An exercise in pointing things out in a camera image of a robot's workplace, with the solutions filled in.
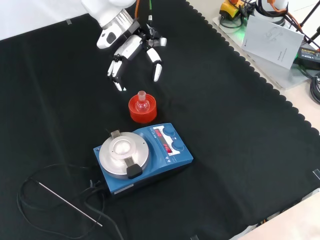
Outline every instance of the metal rod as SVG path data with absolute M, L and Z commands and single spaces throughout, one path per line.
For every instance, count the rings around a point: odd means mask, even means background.
M 312 8 L 312 10 L 309 12 L 309 14 L 305 17 L 305 19 L 302 21 L 302 23 L 300 23 L 300 26 L 303 27 L 306 23 L 306 21 L 308 21 L 308 19 L 311 17 L 311 15 L 315 12 L 315 10 L 319 7 L 320 5 L 320 0 L 317 2 L 317 4 L 314 6 L 314 8 Z
M 311 40 L 313 40 L 313 41 L 316 40 L 316 38 L 319 36 L 320 36 L 320 27 L 318 27 L 318 29 L 316 30 L 316 33 L 312 37 L 310 37 L 308 44 L 310 44 L 312 42 Z
M 60 198 L 62 201 L 64 201 L 65 203 L 69 204 L 71 207 L 73 207 L 74 209 L 76 209 L 78 212 L 82 213 L 82 215 L 86 216 L 88 219 L 90 219 L 91 221 L 95 222 L 97 225 L 99 225 L 100 227 L 102 227 L 102 225 L 97 222 L 96 220 L 94 220 L 92 217 L 90 217 L 89 215 L 85 214 L 83 211 L 81 211 L 79 208 L 77 208 L 76 206 L 72 205 L 70 202 L 68 202 L 67 200 L 65 200 L 64 198 L 62 198 L 61 196 L 59 196 L 58 194 L 56 194 L 54 191 L 52 191 L 50 188 L 46 187 L 45 185 L 43 185 L 41 182 L 38 182 L 39 185 L 45 189 L 47 189 L 50 193 L 56 195 L 58 198 Z

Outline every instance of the white robotic hand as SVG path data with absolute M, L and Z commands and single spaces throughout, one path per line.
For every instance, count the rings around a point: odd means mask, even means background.
M 107 73 L 116 88 L 119 91 L 126 90 L 122 84 L 121 75 L 126 62 L 132 60 L 141 50 L 145 50 L 151 60 L 153 64 L 152 80 L 157 82 L 162 72 L 162 61 L 153 47 L 166 46 L 167 39 L 161 37 L 149 25 L 147 25 L 148 31 L 144 33 L 140 24 L 131 18 L 125 8 L 130 7 L 135 0 L 81 0 L 81 2 L 102 27 L 102 33 L 97 42 L 100 49 L 110 47 L 122 35 L 127 38 L 115 52 Z

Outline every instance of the white paper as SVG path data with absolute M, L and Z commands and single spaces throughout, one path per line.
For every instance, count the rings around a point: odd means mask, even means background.
M 251 15 L 242 49 L 290 69 L 303 37 L 299 32 Z

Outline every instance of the electronic device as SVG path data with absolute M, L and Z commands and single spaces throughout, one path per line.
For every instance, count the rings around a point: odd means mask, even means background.
M 293 63 L 306 69 L 320 70 L 320 51 L 300 47 Z
M 139 187 L 193 157 L 171 123 L 114 131 L 93 149 L 112 195 Z
M 220 8 L 220 25 L 228 29 L 240 28 L 250 15 L 283 26 L 288 13 L 289 0 L 224 0 Z M 240 15 L 240 25 L 225 25 L 225 20 L 234 21 Z

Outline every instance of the black cable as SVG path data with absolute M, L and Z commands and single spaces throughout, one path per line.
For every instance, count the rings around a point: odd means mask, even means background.
M 315 12 L 315 10 L 320 6 L 320 1 L 317 2 L 317 4 L 314 6 L 314 8 L 308 13 L 308 15 L 305 17 L 305 19 L 302 21 L 302 23 L 300 24 L 301 27 L 303 27 L 306 23 L 306 21 L 308 21 L 308 19 L 311 17 L 311 15 Z
M 118 225 L 116 224 L 116 222 L 115 222 L 111 217 L 109 217 L 108 215 L 104 214 L 104 211 L 103 211 L 103 210 L 100 211 L 100 210 L 96 209 L 95 207 L 91 206 L 91 205 L 88 203 L 89 198 L 92 197 L 93 194 L 95 194 L 96 192 L 98 192 L 98 191 L 93 191 L 92 193 L 90 193 L 90 194 L 85 198 L 85 200 L 84 200 L 84 205 L 85 205 L 88 209 L 90 209 L 91 211 L 99 214 L 100 217 L 104 217 L 105 219 L 107 219 L 108 221 L 110 221 L 110 222 L 113 224 L 113 226 L 114 226 L 117 234 L 119 235 L 119 238 L 120 238 L 121 240 L 124 240 L 124 237 L 122 236 L 122 234 L 121 234 L 121 232 L 120 232 L 120 230 L 119 230 L 119 227 L 118 227 Z
M 249 0 L 247 3 L 244 3 L 244 11 L 246 12 L 246 14 L 248 15 L 251 15 L 254 10 L 255 10 L 255 5 L 256 3 L 255 2 L 251 2 L 252 0 Z
M 47 230 L 47 229 L 44 229 L 44 228 L 41 228 L 39 226 L 36 226 L 34 225 L 29 219 L 28 217 L 26 216 L 26 213 L 23 209 L 23 206 L 22 206 L 22 203 L 21 203 L 21 196 L 20 196 L 20 191 L 17 193 L 16 195 L 16 204 L 17 204 L 17 207 L 18 207 L 18 210 L 19 212 L 21 213 L 21 215 L 23 216 L 24 220 L 26 220 L 26 222 L 33 228 L 41 231 L 41 232 L 44 232 L 44 233 L 48 233 L 48 234 L 52 234 L 52 235 L 58 235 L 58 236 L 61 236 L 61 237 L 64 237 L 64 238 L 67 238 L 67 239 L 73 239 L 73 240 L 76 240 L 76 239 L 82 239 L 84 237 L 86 237 L 89 233 L 91 233 L 94 228 L 96 227 L 96 223 L 93 224 L 93 226 L 84 234 L 80 235 L 80 236 L 69 236 L 69 235 L 66 235 L 64 233 L 61 233 L 61 232 L 58 232 L 58 231 L 52 231 L 52 230 Z M 102 201 L 102 210 L 101 211 L 104 211 L 105 209 L 105 200 L 103 199 Z M 99 220 L 101 219 L 101 215 L 98 217 L 98 219 L 96 220 L 97 222 L 99 222 Z
M 241 5 L 237 6 L 237 5 L 235 5 L 234 3 L 232 3 L 231 0 L 229 0 L 229 3 L 230 3 L 232 6 L 234 6 L 236 9 L 238 9 L 239 12 L 240 12 L 240 14 L 241 14 L 242 16 L 244 16 L 245 18 L 248 18 L 247 13 L 242 10 Z
M 52 234 L 52 235 L 58 235 L 58 236 L 61 236 L 61 237 L 64 237 L 64 238 L 67 238 L 67 239 L 72 239 L 72 240 L 77 240 L 77 239 L 82 239 L 84 237 L 86 237 L 89 233 L 91 233 L 94 228 L 96 227 L 96 223 L 92 225 L 92 227 L 84 234 L 80 235 L 80 236 L 69 236 L 69 235 L 66 235 L 64 233 L 61 233 L 61 232 L 57 232 L 57 231 L 52 231 L 52 230 L 48 230 L 48 229 L 44 229 L 44 228 L 41 228 L 39 226 L 36 226 L 34 225 L 29 219 L 28 217 L 26 216 L 26 213 L 24 211 L 24 208 L 23 208 L 23 204 L 26 205 L 26 207 L 31 207 L 31 209 L 35 209 L 35 210 L 38 210 L 38 211 L 49 211 L 51 209 L 54 209 L 56 207 L 59 207 L 61 206 L 62 204 L 57 204 L 55 206 L 52 206 L 48 209 L 44 209 L 44 208 L 40 208 L 40 207 L 35 207 L 35 206 L 32 206 L 30 204 L 28 204 L 22 197 L 23 195 L 23 192 L 24 192 L 24 187 L 25 185 L 30 182 L 30 181 L 35 181 L 33 179 L 33 176 L 43 170 L 46 170 L 46 169 L 49 169 L 49 168 L 52 168 L 52 167 L 57 167 L 57 166 L 64 166 L 64 167 L 69 167 L 69 168 L 78 168 L 78 169 L 82 169 L 82 170 L 89 170 L 91 168 L 94 168 L 94 167 L 86 167 L 86 166 L 76 166 L 76 165 L 72 165 L 72 164 L 63 164 L 63 163 L 56 163 L 56 164 L 52 164 L 52 165 L 49 165 L 49 166 L 46 166 L 46 167 L 43 167 L 41 169 L 38 169 L 36 170 L 34 173 L 32 173 L 29 177 L 27 177 L 24 182 L 21 184 L 21 186 L 19 187 L 19 190 L 18 190 L 18 193 L 16 195 L 16 204 L 17 204 L 17 207 L 18 207 L 18 210 L 19 212 L 21 213 L 21 215 L 23 216 L 23 218 L 26 220 L 26 222 L 33 228 L 41 231 L 41 232 L 44 232 L 44 233 L 48 233 L 48 234 Z M 75 196 L 74 198 L 76 197 L 79 197 L 80 195 L 82 195 L 83 193 L 85 193 L 87 190 L 89 189 L 100 189 L 99 187 L 89 187 L 87 188 L 86 190 L 82 191 L 81 193 L 79 193 L 77 196 Z M 105 209 L 105 199 L 103 199 L 103 202 L 102 202 L 102 212 L 104 211 Z M 101 215 L 99 215 L 98 219 L 96 220 L 97 222 L 101 219 Z
M 219 24 L 220 24 L 222 27 L 227 28 L 227 29 L 238 29 L 238 28 L 241 28 L 241 26 L 244 24 L 244 21 L 243 21 L 242 16 L 240 16 L 241 24 L 238 25 L 238 26 L 227 26 L 227 25 L 224 25 L 224 24 L 222 23 L 222 21 L 223 21 L 224 19 L 225 19 L 225 17 L 221 16 Z
M 283 11 L 283 12 L 266 11 L 262 6 L 262 0 L 258 0 L 257 2 L 255 2 L 255 8 L 262 15 L 265 15 L 265 16 L 271 17 L 271 18 L 284 17 L 288 12 L 288 6 L 286 6 L 286 11 Z
M 309 39 L 314 45 L 316 45 L 319 49 L 320 46 L 318 44 L 315 43 L 315 41 L 313 41 L 310 37 L 308 37 L 301 29 L 299 29 L 298 25 L 296 24 L 296 22 L 294 20 L 292 20 L 289 16 L 285 16 L 284 17 L 285 20 L 287 20 L 290 24 L 292 24 L 292 26 L 294 26 L 300 33 L 302 33 L 304 35 L 305 38 Z
M 313 99 L 320 104 L 320 72 L 315 76 L 310 75 L 303 66 L 299 66 L 300 72 L 305 75 L 307 78 L 311 79 L 310 83 L 310 93 Z
M 242 2 L 246 3 L 246 4 L 252 4 L 252 5 L 255 5 L 256 3 L 255 2 L 251 2 L 252 0 L 250 1 L 246 1 L 246 0 L 241 0 Z
M 316 40 L 320 36 L 320 27 L 316 30 L 316 33 L 310 37 L 311 40 Z

